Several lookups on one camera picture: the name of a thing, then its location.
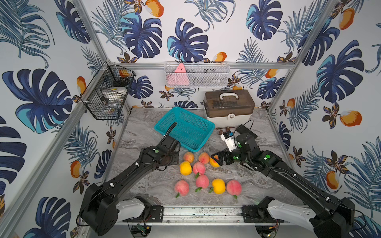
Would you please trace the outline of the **yellow red peach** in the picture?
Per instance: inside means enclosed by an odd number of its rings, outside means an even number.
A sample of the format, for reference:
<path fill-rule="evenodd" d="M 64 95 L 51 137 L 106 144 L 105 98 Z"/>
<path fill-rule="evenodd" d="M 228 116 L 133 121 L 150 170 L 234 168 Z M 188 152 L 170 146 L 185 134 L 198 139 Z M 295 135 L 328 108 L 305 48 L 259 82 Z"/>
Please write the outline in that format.
<path fill-rule="evenodd" d="M 209 163 L 214 168 L 219 168 L 220 167 L 220 165 L 213 158 L 209 159 Z"/>

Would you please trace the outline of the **teal plastic basket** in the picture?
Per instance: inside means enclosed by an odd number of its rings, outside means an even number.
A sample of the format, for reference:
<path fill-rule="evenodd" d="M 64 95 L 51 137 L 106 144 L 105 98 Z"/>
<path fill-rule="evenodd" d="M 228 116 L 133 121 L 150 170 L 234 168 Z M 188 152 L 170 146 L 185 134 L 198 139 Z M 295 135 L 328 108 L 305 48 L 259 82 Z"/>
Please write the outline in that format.
<path fill-rule="evenodd" d="M 154 129 L 164 135 L 173 123 L 176 126 L 170 136 L 191 152 L 200 151 L 215 129 L 213 122 L 180 107 L 174 107 L 167 112 Z"/>

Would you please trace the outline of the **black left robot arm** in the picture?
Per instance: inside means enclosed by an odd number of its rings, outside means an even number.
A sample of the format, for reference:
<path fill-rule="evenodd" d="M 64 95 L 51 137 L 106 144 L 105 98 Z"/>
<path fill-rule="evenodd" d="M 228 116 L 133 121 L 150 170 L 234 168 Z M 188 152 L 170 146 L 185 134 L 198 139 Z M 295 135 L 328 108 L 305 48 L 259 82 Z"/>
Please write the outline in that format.
<path fill-rule="evenodd" d="M 145 218 L 149 203 L 143 198 L 121 200 L 147 174 L 179 163 L 180 142 L 165 136 L 156 146 L 140 151 L 139 158 L 119 175 L 101 185 L 91 184 L 79 210 L 81 218 L 98 236 L 109 232 L 115 224 L 127 219 Z"/>

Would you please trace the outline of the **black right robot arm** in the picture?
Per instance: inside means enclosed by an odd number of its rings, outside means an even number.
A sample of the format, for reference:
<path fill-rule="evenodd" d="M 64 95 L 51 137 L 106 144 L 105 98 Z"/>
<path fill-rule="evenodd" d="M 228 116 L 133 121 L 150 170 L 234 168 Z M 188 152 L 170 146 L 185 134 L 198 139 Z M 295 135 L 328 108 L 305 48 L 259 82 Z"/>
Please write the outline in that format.
<path fill-rule="evenodd" d="M 339 199 L 310 183 L 290 168 L 279 156 L 260 150 L 249 133 L 235 139 L 235 147 L 211 156 L 218 165 L 239 163 L 280 183 L 304 202 L 304 206 L 282 203 L 265 197 L 257 205 L 243 207 L 245 222 L 286 221 L 308 229 L 318 238 L 348 238 L 354 225 L 355 205 L 348 198 Z"/>

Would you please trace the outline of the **orange pink peach back middle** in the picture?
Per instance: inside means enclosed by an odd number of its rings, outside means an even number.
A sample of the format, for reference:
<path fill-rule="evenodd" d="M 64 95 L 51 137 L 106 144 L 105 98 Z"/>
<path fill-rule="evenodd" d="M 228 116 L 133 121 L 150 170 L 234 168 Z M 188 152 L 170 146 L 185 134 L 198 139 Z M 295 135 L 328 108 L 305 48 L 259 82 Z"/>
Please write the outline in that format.
<path fill-rule="evenodd" d="M 205 164 L 208 164 L 209 163 L 209 160 L 210 160 L 210 156 L 208 153 L 206 152 L 202 152 L 199 157 L 198 157 L 198 161 L 203 163 L 204 165 Z"/>

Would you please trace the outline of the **orange pink peach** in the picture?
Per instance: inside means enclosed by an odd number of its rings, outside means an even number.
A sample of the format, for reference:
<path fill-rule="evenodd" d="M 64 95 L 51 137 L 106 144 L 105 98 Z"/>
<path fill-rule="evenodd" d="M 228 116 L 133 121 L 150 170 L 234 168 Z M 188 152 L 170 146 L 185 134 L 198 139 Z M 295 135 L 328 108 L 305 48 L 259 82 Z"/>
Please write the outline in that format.
<path fill-rule="evenodd" d="M 202 152 L 199 157 L 198 157 L 198 161 L 203 163 L 204 165 L 205 164 L 208 164 L 209 163 L 209 160 L 210 160 L 210 156 L 208 153 L 206 152 Z"/>
<path fill-rule="evenodd" d="M 192 164 L 194 162 L 194 154 L 192 152 L 186 152 L 183 156 L 183 160 Z"/>

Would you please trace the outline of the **yellow peach front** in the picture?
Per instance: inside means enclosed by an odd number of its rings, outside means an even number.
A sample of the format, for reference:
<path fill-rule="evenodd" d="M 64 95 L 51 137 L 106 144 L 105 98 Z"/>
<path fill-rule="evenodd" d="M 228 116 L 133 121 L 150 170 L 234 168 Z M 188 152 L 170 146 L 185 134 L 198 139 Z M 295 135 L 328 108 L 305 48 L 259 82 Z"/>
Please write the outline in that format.
<path fill-rule="evenodd" d="M 214 192 L 217 195 L 223 194 L 226 191 L 226 185 L 225 182 L 220 179 L 216 178 L 212 181 L 212 188 L 209 190 L 208 193 Z"/>

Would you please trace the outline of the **small brown tool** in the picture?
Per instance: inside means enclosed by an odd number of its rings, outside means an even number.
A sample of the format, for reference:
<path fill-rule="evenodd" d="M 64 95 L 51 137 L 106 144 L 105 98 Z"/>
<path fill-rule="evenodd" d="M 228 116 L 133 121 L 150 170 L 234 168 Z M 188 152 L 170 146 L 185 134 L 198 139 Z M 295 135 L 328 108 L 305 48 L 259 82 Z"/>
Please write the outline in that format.
<path fill-rule="evenodd" d="M 230 137 L 230 128 L 216 128 L 218 135 L 224 135 L 225 137 Z"/>

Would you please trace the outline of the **black phone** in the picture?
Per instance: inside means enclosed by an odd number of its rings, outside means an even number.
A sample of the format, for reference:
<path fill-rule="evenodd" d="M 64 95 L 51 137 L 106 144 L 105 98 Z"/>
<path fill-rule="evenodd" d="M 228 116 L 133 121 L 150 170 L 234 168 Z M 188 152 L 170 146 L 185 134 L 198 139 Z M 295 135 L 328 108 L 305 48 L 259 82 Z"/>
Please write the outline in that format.
<path fill-rule="evenodd" d="M 239 134 L 246 134 L 248 133 L 250 136 L 252 136 L 254 139 L 256 139 L 258 136 L 252 132 L 249 128 L 247 128 L 246 126 L 244 125 L 239 125 L 236 129 L 236 131 L 239 133 Z"/>

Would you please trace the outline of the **brown lidded storage box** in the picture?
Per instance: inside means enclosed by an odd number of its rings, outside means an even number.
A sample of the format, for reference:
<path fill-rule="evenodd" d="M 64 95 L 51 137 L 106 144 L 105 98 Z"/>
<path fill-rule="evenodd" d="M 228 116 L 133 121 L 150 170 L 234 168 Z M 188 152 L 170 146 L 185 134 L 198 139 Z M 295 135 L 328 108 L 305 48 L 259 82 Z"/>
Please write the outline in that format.
<path fill-rule="evenodd" d="M 256 106 L 248 90 L 206 92 L 203 99 L 204 117 L 217 128 L 246 123 Z"/>

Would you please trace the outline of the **pink triangle card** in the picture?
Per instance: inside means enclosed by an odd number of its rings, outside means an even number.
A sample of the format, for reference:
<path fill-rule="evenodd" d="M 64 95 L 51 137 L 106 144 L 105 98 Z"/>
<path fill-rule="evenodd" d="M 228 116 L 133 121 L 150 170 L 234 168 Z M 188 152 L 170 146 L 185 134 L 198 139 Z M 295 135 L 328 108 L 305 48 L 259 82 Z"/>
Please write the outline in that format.
<path fill-rule="evenodd" d="M 180 63 L 173 73 L 168 74 L 167 83 L 169 86 L 186 86 L 190 84 L 190 80 L 183 63 Z"/>

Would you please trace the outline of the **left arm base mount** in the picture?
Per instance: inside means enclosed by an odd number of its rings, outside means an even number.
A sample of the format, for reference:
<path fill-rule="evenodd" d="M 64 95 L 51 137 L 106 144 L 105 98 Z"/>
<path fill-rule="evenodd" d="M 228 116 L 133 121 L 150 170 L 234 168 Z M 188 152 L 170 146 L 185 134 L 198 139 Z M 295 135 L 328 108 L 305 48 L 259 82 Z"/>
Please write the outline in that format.
<path fill-rule="evenodd" d="M 123 223 L 162 223 L 164 206 L 149 205 L 145 207 L 142 214 L 137 218 L 123 220 Z"/>

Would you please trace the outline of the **aluminium front rail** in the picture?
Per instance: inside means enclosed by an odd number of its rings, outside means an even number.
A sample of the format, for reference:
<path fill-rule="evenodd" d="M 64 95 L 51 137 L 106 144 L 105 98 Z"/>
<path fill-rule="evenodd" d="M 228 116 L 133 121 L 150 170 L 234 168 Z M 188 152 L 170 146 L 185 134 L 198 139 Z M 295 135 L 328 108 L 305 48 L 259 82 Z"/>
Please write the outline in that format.
<path fill-rule="evenodd" d="M 294 225 L 311 228 L 315 212 L 305 206 L 294 206 L 277 200 L 268 204 L 270 215 Z M 246 224 L 241 215 L 242 206 L 164 206 L 163 224 Z"/>

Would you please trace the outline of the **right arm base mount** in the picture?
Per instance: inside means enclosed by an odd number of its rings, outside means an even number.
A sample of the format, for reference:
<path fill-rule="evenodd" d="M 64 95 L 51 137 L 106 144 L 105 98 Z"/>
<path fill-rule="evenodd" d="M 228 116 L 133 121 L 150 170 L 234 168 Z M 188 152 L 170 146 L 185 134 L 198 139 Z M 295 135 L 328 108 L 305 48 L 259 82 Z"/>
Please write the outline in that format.
<path fill-rule="evenodd" d="M 276 223 L 284 221 L 281 219 L 273 218 L 268 209 L 268 204 L 258 204 L 258 205 L 243 205 L 242 206 L 242 217 L 245 223 Z"/>

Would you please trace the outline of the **clear wall shelf tray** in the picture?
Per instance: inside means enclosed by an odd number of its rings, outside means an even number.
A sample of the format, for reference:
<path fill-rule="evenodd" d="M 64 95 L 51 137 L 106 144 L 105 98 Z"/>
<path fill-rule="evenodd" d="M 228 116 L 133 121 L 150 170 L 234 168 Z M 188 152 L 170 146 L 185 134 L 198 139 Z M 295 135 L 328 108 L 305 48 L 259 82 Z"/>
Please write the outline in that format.
<path fill-rule="evenodd" d="M 180 63 L 185 65 L 190 84 L 169 86 L 167 83 L 168 74 L 173 73 Z M 167 62 L 164 64 L 164 72 L 168 87 L 217 88 L 227 86 L 230 65 L 225 62 Z"/>

